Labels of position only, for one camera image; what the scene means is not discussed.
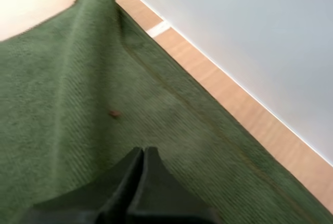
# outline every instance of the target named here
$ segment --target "green rug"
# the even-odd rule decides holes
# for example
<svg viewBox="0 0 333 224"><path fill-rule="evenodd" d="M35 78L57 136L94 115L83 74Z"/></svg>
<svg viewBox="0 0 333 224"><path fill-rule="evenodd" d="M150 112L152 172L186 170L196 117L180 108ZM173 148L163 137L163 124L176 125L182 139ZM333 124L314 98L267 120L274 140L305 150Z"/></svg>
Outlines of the green rug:
<svg viewBox="0 0 333 224"><path fill-rule="evenodd" d="M224 223L333 223L114 0L76 0L0 56L0 223L148 145Z"/></svg>

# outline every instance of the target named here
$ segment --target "crumb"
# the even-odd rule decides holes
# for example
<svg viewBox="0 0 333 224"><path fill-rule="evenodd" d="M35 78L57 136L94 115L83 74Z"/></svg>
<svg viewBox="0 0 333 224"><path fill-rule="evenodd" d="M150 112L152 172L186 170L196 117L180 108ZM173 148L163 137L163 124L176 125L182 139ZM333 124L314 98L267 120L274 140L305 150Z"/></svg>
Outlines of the crumb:
<svg viewBox="0 0 333 224"><path fill-rule="evenodd" d="M109 111L109 116L112 116L113 118L117 118L121 115L121 113L117 110L110 110Z"/></svg>

